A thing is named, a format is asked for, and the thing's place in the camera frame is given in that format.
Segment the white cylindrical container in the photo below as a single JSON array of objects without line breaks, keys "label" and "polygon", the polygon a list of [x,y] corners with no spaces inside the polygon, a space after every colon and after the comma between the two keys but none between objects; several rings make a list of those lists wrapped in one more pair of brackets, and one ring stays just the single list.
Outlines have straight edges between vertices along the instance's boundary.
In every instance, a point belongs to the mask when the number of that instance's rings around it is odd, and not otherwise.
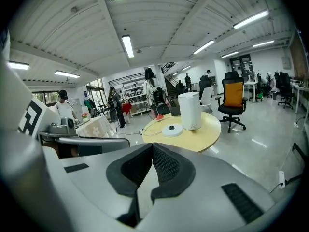
[{"label": "white cylindrical container", "polygon": [[186,130],[197,130],[202,126],[198,92],[178,96],[182,126]]}]

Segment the ceiling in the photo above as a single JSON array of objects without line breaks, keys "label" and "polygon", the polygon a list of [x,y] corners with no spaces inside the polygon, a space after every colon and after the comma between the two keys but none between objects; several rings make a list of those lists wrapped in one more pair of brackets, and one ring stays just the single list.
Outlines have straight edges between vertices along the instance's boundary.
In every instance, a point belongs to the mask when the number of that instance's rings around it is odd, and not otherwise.
[{"label": "ceiling", "polygon": [[[265,9],[268,17],[233,29]],[[83,85],[130,68],[248,51],[269,39],[286,46],[293,28],[280,0],[26,0],[9,25],[10,59],[30,63],[23,79],[62,82],[54,72],[63,70]],[[121,42],[126,34],[133,58]],[[215,44],[193,55],[209,40]]]}]

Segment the yellow table top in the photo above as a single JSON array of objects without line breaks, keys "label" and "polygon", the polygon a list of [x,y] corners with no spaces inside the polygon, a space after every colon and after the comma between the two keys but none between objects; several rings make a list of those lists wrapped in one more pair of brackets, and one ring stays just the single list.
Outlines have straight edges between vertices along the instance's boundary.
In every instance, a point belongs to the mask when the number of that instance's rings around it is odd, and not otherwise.
[{"label": "yellow table top", "polygon": [[154,136],[146,136],[161,132],[162,129],[170,124],[180,124],[180,116],[164,115],[164,119],[158,122],[156,119],[149,122],[142,135],[145,143],[163,143],[173,145],[195,152],[202,152],[211,147],[219,138],[221,124],[219,120],[208,113],[202,112],[202,126],[197,130],[185,130],[177,137],[166,137],[162,133]]}]

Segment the orange pillow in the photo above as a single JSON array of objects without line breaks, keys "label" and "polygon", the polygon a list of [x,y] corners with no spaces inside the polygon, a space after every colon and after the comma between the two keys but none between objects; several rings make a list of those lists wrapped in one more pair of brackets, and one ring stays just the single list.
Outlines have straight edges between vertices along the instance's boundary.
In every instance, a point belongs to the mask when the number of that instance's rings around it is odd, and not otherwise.
[{"label": "orange pillow", "polygon": [[225,85],[224,106],[242,107],[242,83]]}]

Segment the glossy white floor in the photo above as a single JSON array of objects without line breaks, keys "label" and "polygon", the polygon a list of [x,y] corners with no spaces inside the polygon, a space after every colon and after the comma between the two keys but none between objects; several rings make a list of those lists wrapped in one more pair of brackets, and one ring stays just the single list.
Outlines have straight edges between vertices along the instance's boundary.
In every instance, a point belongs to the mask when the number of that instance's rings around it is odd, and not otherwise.
[{"label": "glossy white floor", "polygon": [[[298,129],[293,123],[305,113],[299,108],[296,115],[295,110],[284,109],[282,105],[277,106],[278,102],[279,97],[276,101],[272,98],[264,98],[258,103],[248,101],[246,111],[239,116],[247,129],[243,130],[242,126],[234,124],[231,133],[227,133],[228,122],[222,123],[218,141],[203,154],[225,160],[268,191],[278,184],[278,171],[284,171],[286,180],[302,173],[304,163],[299,154],[292,151],[292,145],[298,143],[307,155],[308,144],[305,133],[301,131],[303,120],[299,121]],[[211,105],[212,115],[222,119],[223,114],[217,111],[218,103],[214,98]],[[141,144],[143,140],[139,130],[149,121],[151,118],[147,114],[137,115],[131,119],[130,124],[119,129],[117,134],[119,137],[127,138],[131,145]],[[157,185],[156,172],[152,167],[138,192],[142,218],[152,206],[150,191]],[[273,198],[278,200],[293,192],[297,185],[293,186],[286,189],[277,188],[272,193]]]}]

